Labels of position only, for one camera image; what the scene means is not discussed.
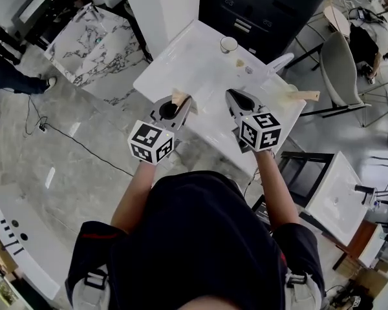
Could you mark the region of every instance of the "white box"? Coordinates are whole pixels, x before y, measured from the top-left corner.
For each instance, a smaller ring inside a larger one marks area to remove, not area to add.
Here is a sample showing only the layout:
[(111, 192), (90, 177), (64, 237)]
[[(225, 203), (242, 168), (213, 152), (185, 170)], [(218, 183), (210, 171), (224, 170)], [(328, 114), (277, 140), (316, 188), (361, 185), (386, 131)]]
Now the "white box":
[(174, 133), (143, 121), (136, 121), (128, 137), (131, 154), (153, 165), (174, 150)]
[(280, 122), (271, 112), (258, 112), (241, 118), (239, 137), (256, 152), (276, 146), (280, 132)]

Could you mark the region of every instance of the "seated person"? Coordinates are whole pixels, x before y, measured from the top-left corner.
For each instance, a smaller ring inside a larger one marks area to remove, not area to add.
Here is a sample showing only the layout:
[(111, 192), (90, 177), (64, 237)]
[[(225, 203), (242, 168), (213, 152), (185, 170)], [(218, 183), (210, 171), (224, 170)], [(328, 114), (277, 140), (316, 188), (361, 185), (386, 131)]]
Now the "seated person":
[(356, 68), (368, 79), (376, 76), (382, 58), (388, 59), (388, 47), (378, 48), (368, 31), (360, 26), (350, 26), (349, 48)]
[(255, 157), (272, 236), (223, 175), (189, 172), (152, 187), (155, 166), (142, 162), (111, 224), (82, 225), (66, 281), (73, 308), (320, 309), (316, 237), (271, 152)]

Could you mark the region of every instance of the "white pillar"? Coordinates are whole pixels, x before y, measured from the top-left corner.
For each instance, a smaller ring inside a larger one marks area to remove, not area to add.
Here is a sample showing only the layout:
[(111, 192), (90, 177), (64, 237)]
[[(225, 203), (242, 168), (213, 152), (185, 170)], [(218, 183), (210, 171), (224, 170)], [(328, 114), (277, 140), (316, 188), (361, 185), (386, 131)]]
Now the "white pillar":
[(199, 18), (200, 0), (128, 0), (156, 58), (193, 19)]

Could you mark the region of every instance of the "small tan object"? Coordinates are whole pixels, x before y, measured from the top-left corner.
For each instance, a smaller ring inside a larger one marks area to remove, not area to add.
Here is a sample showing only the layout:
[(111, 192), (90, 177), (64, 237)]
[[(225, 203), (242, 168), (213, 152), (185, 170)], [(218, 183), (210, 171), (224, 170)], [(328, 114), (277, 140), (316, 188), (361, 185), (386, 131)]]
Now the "small tan object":
[(237, 67), (237, 68), (240, 68), (240, 67), (242, 67), (244, 65), (244, 61), (242, 60), (242, 59), (237, 59), (237, 62), (236, 62), (236, 64), (235, 64), (235, 66)]
[[(184, 93), (183, 91), (177, 90), (176, 88), (173, 88), (173, 97), (171, 99), (171, 102), (174, 103), (174, 105), (177, 105), (180, 107), (184, 100), (188, 97), (189, 95)], [(195, 103), (194, 99), (191, 104), (190, 110), (192, 113), (198, 115), (198, 109), (197, 109), (197, 104)]]
[(286, 95), (290, 99), (319, 101), (320, 92), (318, 90), (302, 90), (299, 92), (289, 92)]

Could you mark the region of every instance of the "person's left arm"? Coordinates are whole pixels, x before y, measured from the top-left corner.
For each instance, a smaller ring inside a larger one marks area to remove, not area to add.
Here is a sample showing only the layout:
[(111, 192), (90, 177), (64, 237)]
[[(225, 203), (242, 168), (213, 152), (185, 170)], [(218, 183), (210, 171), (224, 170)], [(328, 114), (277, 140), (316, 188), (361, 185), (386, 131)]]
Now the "person's left arm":
[(111, 225), (126, 233), (132, 232), (141, 220), (151, 191), (155, 175), (155, 165), (141, 162), (121, 202), (117, 206)]
[(381, 58), (382, 58), (381, 53), (379, 53), (379, 52), (376, 53), (375, 60), (374, 60), (374, 66), (372, 67), (371, 73), (368, 75), (369, 79), (372, 79), (373, 77), (376, 76), (376, 73), (378, 72), (378, 69), (380, 68)]

